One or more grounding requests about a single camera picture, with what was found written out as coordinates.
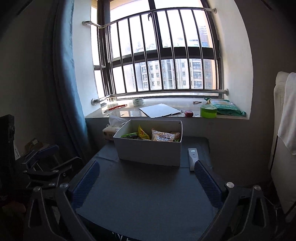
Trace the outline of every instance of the white board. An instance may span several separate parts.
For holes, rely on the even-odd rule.
[[[180,110],[177,110],[177,109],[170,107],[166,104],[156,104],[156,105],[152,105],[152,106],[142,107],[139,109],[141,111],[143,111],[150,118],[173,115],[173,114],[177,114],[177,113],[181,112]]]

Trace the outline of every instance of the metal screw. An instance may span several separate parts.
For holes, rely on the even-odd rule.
[[[34,188],[33,188],[33,191],[34,191],[34,192],[38,192],[39,190],[40,190],[40,187],[34,187]]]
[[[257,191],[260,191],[261,190],[261,187],[259,185],[255,185],[254,188],[257,190]]]
[[[226,186],[229,187],[229,188],[233,188],[234,184],[232,182],[228,182],[228,183],[226,183]]]
[[[60,188],[67,188],[68,187],[68,183],[62,183],[61,185],[60,185]]]

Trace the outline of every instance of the white towel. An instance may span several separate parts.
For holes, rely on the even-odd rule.
[[[296,73],[289,74],[278,136],[292,155],[296,155]]]

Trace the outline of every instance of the green container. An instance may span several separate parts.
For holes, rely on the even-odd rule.
[[[216,118],[217,107],[212,104],[204,104],[200,107],[200,116],[204,118]]]

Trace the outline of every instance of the window sill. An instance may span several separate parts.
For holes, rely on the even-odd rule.
[[[193,101],[201,101],[201,103],[193,104],[192,103]],[[161,104],[161,103],[171,106],[177,110],[184,110],[184,111],[191,110],[193,112],[193,117],[201,117],[200,106],[203,104],[206,104],[207,102],[202,98],[152,98],[152,99],[144,99],[144,103],[145,104],[142,106],[133,106],[133,100],[119,100],[101,107],[100,109],[87,115],[85,118],[104,118],[104,117],[109,117],[110,115],[115,115],[118,117],[147,117],[141,110],[139,110],[139,108]],[[112,108],[117,105],[123,105],[123,104],[127,104],[127,106],[104,113],[104,111],[109,108]],[[185,114],[179,113],[176,115],[170,115],[169,117],[185,117]],[[231,115],[217,115],[217,118],[243,119],[243,120],[248,119],[247,117],[231,116]]]

